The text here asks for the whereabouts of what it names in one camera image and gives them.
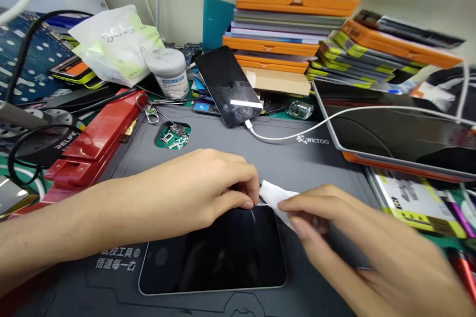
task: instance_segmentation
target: hand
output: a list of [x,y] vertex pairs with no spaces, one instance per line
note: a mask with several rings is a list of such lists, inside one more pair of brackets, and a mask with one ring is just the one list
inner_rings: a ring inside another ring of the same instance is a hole
[[[281,202],[307,257],[359,317],[469,317],[475,307],[438,247],[395,218],[331,185]],[[374,270],[355,272],[312,227],[331,220]]]
[[[226,211],[258,203],[256,168],[238,155],[196,150],[135,176],[106,181],[101,210],[107,240],[125,245],[166,239],[211,225]],[[237,185],[237,191],[230,190]]]

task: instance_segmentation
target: wktoo logo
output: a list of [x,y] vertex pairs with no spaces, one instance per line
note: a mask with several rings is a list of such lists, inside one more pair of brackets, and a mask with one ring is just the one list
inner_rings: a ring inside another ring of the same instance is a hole
[[307,138],[307,137],[304,137],[304,135],[298,135],[298,137],[296,137],[296,140],[297,140],[297,142],[302,142],[303,144],[306,144],[306,145],[307,145],[307,143],[312,143],[312,144],[326,144],[326,145],[329,144],[329,140],[325,140],[325,139],[315,139],[315,138]]

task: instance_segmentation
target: white plastic jar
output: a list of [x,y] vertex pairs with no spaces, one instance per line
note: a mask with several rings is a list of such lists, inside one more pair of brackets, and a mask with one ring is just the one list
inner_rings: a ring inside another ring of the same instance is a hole
[[147,55],[145,62],[165,97],[183,99],[188,95],[185,56],[175,49],[161,49]]

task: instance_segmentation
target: white bag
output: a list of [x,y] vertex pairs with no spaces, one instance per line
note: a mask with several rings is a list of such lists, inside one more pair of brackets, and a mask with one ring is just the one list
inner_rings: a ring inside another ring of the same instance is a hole
[[130,88],[150,73],[145,56],[165,48],[157,29],[142,24],[134,5],[100,12],[69,34],[80,43],[73,52],[100,79]]

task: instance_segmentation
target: orange tray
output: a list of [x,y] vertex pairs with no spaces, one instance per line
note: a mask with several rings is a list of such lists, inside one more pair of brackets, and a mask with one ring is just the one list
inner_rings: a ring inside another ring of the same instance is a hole
[[229,37],[225,35],[223,35],[223,45],[230,47],[232,50],[246,50],[303,56],[314,56],[319,49],[319,45],[245,39],[239,37]]
[[237,0],[238,9],[330,16],[351,16],[357,6],[358,0]]
[[433,64],[441,68],[452,68],[463,62],[462,58],[454,54],[369,29],[353,20],[347,20],[341,30],[359,45],[414,62]]
[[272,69],[291,73],[304,73],[306,72],[307,66],[309,65],[308,62],[300,63],[282,59],[261,58],[241,54],[235,54],[235,58],[242,67]]
[[374,161],[371,159],[366,159],[366,158],[361,158],[357,156],[354,153],[342,151],[342,155],[344,155],[344,158],[352,163],[358,163],[362,164],[365,166],[372,166],[372,167],[378,167],[382,169],[388,169],[388,170],[393,170],[393,171],[398,171],[398,172],[403,172],[403,173],[408,173],[412,174],[415,176],[422,176],[422,177],[427,177],[427,178],[433,178],[439,181],[446,181],[446,182],[451,182],[451,183],[464,183],[464,182],[472,182],[470,178],[464,179],[461,177],[457,176],[452,176],[450,174],[445,174],[445,173],[439,173],[439,172],[432,172],[432,171],[427,171],[424,169],[420,168],[410,168],[407,166],[400,166],[398,164],[394,163],[387,163],[387,162],[381,162],[381,161]]

